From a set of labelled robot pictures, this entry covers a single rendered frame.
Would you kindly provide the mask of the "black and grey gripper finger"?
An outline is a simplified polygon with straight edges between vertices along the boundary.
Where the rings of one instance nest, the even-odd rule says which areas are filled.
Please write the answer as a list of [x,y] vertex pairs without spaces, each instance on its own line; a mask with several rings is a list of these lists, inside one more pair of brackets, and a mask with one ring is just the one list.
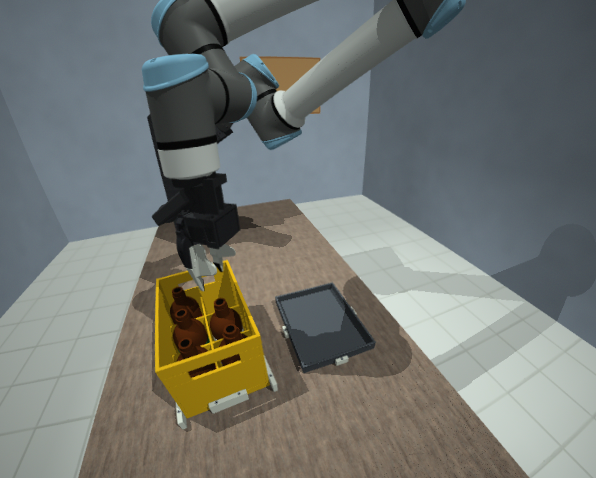
[[235,256],[236,252],[234,248],[224,244],[220,249],[210,248],[210,255],[213,257],[213,263],[216,265],[220,272],[223,272],[223,258]]
[[176,231],[176,235],[179,257],[198,288],[204,292],[204,281],[201,276],[214,276],[217,274],[217,268],[207,259],[204,246],[201,244],[194,246],[193,241],[185,236],[183,227]]

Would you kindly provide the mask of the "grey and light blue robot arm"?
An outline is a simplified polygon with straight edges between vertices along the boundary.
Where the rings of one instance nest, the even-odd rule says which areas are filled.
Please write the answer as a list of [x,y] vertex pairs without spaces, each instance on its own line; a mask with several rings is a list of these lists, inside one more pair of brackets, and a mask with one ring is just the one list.
[[157,3],[151,25],[169,56],[146,61],[142,75],[165,177],[199,178],[221,167],[215,126],[226,132],[247,118],[269,150],[296,138],[307,115],[412,40],[436,34],[466,3],[392,0],[287,91],[276,90],[255,54],[232,64],[223,46],[316,1]]

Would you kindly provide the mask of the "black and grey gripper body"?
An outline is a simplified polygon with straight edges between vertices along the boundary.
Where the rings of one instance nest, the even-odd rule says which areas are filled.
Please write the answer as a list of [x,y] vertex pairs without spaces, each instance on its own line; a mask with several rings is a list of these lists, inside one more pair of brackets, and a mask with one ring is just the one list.
[[221,185],[226,182],[226,174],[216,171],[210,176],[172,179],[173,186],[184,188],[190,200],[180,209],[176,222],[177,229],[183,227],[188,239],[220,249],[240,231],[237,205],[224,203]]

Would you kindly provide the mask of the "yellow bottle crate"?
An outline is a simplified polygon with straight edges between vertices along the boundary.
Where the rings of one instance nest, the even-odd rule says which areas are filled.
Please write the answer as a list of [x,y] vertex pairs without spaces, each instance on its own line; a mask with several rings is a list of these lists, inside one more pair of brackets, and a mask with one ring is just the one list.
[[[228,260],[223,261],[223,272],[217,268],[214,278],[215,282],[204,284],[204,292],[198,286],[184,290],[186,296],[194,298],[200,306],[203,316],[195,319],[201,321],[206,331],[208,330],[210,343],[202,345],[208,352],[178,362],[180,353],[173,340],[173,331],[177,324],[174,325],[170,316],[170,307],[174,301],[172,290],[179,287],[178,284],[193,279],[188,271],[156,279],[155,372],[186,418],[210,410],[208,403],[243,389],[250,394],[270,385],[261,336]],[[235,305],[232,289],[240,305]],[[239,313],[244,329],[240,333],[248,336],[247,338],[222,347],[219,347],[222,339],[214,341],[210,319],[215,312],[214,301],[217,298],[224,298],[228,308]],[[222,366],[220,360],[237,354],[241,360]],[[212,363],[216,365],[215,370],[190,377],[189,371]]]

